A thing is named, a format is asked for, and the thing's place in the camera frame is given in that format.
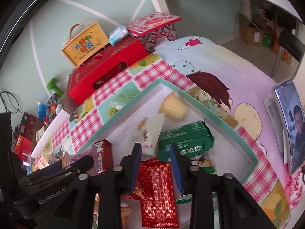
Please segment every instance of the green dumbbell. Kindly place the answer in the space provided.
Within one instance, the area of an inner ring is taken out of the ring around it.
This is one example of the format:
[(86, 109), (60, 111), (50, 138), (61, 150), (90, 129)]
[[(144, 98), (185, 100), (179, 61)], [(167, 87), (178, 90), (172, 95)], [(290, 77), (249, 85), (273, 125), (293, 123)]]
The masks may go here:
[(63, 92), (60, 90), (60, 88), (56, 85), (56, 79), (52, 78), (49, 83), (47, 84), (48, 90), (53, 90), (54, 93), (56, 93), (59, 96), (63, 95)]

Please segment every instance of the blue gripper pad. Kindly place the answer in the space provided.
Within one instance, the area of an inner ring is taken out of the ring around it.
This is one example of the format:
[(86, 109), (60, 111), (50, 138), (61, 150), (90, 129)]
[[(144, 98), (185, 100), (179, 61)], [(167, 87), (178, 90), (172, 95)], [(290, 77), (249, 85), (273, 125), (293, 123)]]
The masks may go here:
[(137, 178), (138, 178), (139, 167), (140, 167), (140, 162), (141, 162), (141, 155), (142, 155), (141, 144), (136, 143), (135, 146), (136, 145), (139, 145), (139, 148), (138, 148), (138, 152), (137, 152), (137, 155), (136, 155), (136, 158), (135, 158), (134, 165), (132, 167), (132, 173), (131, 173), (131, 177), (130, 177), (130, 180), (131, 180), (130, 189), (131, 189), (131, 191), (134, 189), (135, 183), (136, 183)]
[(176, 180), (176, 185), (181, 194), (183, 194), (183, 187), (181, 182), (181, 172), (179, 169), (178, 161), (175, 155), (175, 152), (173, 150), (173, 145), (170, 146), (170, 162), (173, 169), (173, 173)]

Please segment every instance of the pink snack package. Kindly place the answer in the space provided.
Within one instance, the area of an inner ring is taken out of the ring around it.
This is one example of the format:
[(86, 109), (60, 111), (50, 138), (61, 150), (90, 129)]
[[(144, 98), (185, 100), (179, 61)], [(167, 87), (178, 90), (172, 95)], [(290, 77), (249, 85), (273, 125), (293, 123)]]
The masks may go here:
[(89, 147), (87, 150), (85, 150), (84, 152), (81, 153), (76, 153), (74, 155), (67, 155), (65, 154), (65, 156), (63, 157), (62, 160), (62, 169), (65, 168), (66, 166), (71, 165), (72, 163), (76, 162), (77, 160), (80, 160), (82, 157), (84, 156), (91, 156), (93, 158), (93, 167), (88, 170), (86, 173), (89, 176), (96, 176), (99, 174), (98, 172), (98, 155), (97, 155), (97, 149), (96, 146), (91, 146)]

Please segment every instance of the green bag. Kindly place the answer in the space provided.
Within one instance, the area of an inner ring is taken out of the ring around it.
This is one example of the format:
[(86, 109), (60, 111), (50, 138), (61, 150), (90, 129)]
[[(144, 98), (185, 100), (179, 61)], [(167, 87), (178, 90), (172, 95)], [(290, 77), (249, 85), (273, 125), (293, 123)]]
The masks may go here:
[(271, 34), (270, 33), (264, 33), (262, 47), (267, 47), (267, 48), (271, 47)]
[(197, 121), (169, 131), (164, 131), (159, 137), (159, 152), (157, 158), (160, 161), (168, 161), (170, 146), (176, 143), (180, 154), (193, 157), (202, 154), (213, 147), (214, 137), (203, 121)]

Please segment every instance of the wall stripe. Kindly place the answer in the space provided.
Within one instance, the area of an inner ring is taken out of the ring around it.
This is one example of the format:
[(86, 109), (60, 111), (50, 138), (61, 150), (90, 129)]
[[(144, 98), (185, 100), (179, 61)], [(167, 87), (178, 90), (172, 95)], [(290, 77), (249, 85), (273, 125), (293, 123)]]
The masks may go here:
[(120, 23), (114, 21), (113, 19), (107, 17), (106, 15), (104, 15), (104, 14), (102, 14), (100, 12), (97, 12), (96, 10), (94, 10), (92, 8), (89, 8), (89, 7), (87, 7), (87, 6), (83, 5), (83, 4), (80, 4), (80, 3), (77, 3), (77, 2), (74, 2), (74, 1), (71, 1), (71, 0), (55, 0), (55, 1), (63, 2), (63, 3), (70, 4), (70, 5), (75, 6), (75, 7), (79, 7), (81, 9), (83, 9), (83, 10), (88, 11), (89, 13), (92, 13), (92, 14), (94, 14), (94, 15), (102, 18), (102, 19), (104, 19), (105, 21), (108, 21), (109, 23), (111, 23), (111, 24), (113, 24), (113, 25), (115, 25), (117, 27), (121, 26)]
[(38, 61), (38, 56), (37, 56), (37, 52), (36, 52), (36, 46), (35, 46), (35, 41), (34, 41), (34, 33), (33, 33), (33, 19), (30, 21), (30, 38), (31, 38), (31, 45), (32, 45), (32, 50), (33, 50), (33, 55), (34, 55), (34, 60), (35, 60), (35, 64), (36, 64), (36, 68), (40, 77), (40, 80), (42, 82), (43, 87), (45, 88), (45, 92), (47, 93), (47, 96), (50, 97), (51, 93), (49, 90), (47, 90), (47, 84), (45, 82), (45, 79), (43, 77), (40, 65), (39, 65), (39, 61)]
[(130, 22), (134, 21), (137, 18), (138, 13), (140, 12), (141, 8), (143, 7), (145, 1), (146, 0), (141, 0), (141, 2), (139, 3), (137, 9), (135, 10), (135, 13), (133, 14), (132, 18), (130, 19)]

